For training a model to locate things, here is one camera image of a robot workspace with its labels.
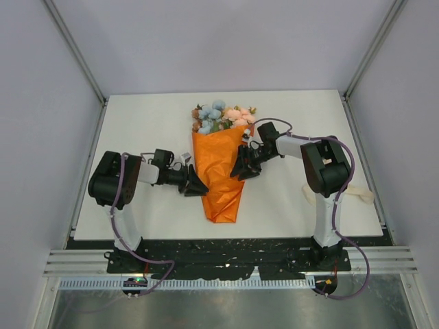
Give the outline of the orange wrapping paper sheet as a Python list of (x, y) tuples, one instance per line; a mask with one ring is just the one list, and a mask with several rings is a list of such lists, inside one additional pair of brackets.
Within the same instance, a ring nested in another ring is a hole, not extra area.
[(250, 126), (232, 127), (203, 135), (192, 134), (195, 169), (209, 189), (202, 197), (205, 217), (212, 223), (235, 223), (244, 182), (230, 176), (242, 136)]

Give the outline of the cream ribbon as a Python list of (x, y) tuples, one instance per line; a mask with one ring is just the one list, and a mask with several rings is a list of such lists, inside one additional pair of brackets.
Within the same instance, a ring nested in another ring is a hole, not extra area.
[[(308, 184), (305, 184), (302, 186), (301, 190), (307, 202), (310, 205), (315, 206), (316, 196), (315, 193), (311, 190), (310, 186)], [(375, 200), (375, 196), (372, 191), (367, 188), (354, 186), (352, 184), (348, 185), (346, 189), (346, 194), (360, 198), (365, 204), (373, 204)]]

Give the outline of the fake flower bouquet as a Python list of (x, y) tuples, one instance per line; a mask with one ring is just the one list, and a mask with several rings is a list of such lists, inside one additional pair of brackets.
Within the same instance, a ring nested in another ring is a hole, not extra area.
[(192, 132), (198, 134), (212, 134), (230, 127), (230, 121), (225, 118), (226, 103), (222, 100), (214, 101), (211, 105), (198, 104), (192, 111)]

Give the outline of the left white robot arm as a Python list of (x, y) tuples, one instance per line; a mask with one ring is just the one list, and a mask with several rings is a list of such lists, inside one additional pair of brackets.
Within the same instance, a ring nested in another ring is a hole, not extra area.
[(88, 194), (103, 207), (113, 230), (113, 251), (104, 255), (108, 268), (138, 273), (145, 268), (143, 237), (134, 220), (131, 202), (137, 184), (170, 185), (186, 197), (205, 196), (209, 188), (190, 163), (191, 155), (177, 161), (172, 151), (156, 149), (139, 156), (105, 151), (88, 183)]

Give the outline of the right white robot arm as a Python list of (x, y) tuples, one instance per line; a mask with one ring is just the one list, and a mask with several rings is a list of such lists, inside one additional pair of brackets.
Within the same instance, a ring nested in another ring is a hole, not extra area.
[(336, 265), (343, 251), (339, 208), (355, 171), (351, 151), (334, 136), (304, 137), (290, 130), (280, 133), (271, 121), (260, 125), (257, 132), (259, 142), (250, 136), (250, 129), (245, 130), (230, 177), (239, 181), (257, 177), (261, 165), (275, 157), (301, 159), (307, 184), (316, 196), (310, 263), (319, 270)]

